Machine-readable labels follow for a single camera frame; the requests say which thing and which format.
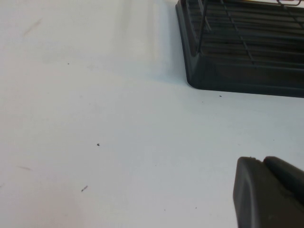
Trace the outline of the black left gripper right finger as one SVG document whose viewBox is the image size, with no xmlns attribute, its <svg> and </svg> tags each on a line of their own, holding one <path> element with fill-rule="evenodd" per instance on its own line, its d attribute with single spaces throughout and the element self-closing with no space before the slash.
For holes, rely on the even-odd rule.
<svg viewBox="0 0 304 228">
<path fill-rule="evenodd" d="M 292 193 L 297 201 L 303 205 L 304 171 L 274 156 L 265 157 L 263 164 Z"/>
</svg>

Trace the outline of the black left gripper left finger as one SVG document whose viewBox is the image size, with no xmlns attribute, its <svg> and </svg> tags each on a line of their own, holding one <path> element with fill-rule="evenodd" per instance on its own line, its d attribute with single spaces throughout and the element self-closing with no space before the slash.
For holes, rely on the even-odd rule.
<svg viewBox="0 0 304 228">
<path fill-rule="evenodd" d="M 304 205 L 255 158 L 238 159 L 233 201 L 240 228 L 304 226 Z"/>
</svg>

